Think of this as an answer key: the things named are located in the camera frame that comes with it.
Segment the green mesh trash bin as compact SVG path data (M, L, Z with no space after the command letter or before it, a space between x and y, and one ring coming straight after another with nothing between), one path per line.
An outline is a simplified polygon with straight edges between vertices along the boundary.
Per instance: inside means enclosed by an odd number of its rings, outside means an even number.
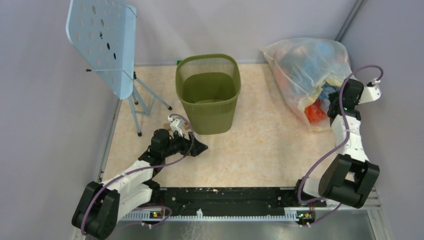
M216 135L231 129L241 93L241 74L234 58L215 53L181 60L175 89L197 134Z

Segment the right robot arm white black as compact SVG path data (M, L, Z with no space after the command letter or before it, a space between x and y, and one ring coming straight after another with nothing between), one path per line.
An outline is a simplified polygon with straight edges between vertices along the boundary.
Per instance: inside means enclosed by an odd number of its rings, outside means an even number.
M334 160L319 179L303 177L298 180L293 200L299 206L329 199L353 208L361 208L370 195L380 174L378 165L370 163L360 133L361 115L356 106L381 97L374 79L367 84L349 79L342 91L329 94L327 116L335 136Z

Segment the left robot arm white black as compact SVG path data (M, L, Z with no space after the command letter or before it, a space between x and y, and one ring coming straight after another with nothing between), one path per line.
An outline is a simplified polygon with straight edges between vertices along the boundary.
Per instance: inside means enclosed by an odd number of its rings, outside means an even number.
M196 157L208 148L191 131L185 137L177 131L157 129L147 150L127 170L110 180L86 185L71 224L85 235L105 240L123 216L143 204L154 207L160 202L152 178L166 165L166 158L175 154Z

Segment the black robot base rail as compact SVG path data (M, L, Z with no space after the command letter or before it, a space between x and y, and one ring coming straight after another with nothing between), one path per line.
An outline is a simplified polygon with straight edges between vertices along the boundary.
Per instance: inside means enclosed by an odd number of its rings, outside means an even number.
M154 190L149 206L166 206L173 217L283 216L300 207L292 187L167 187Z

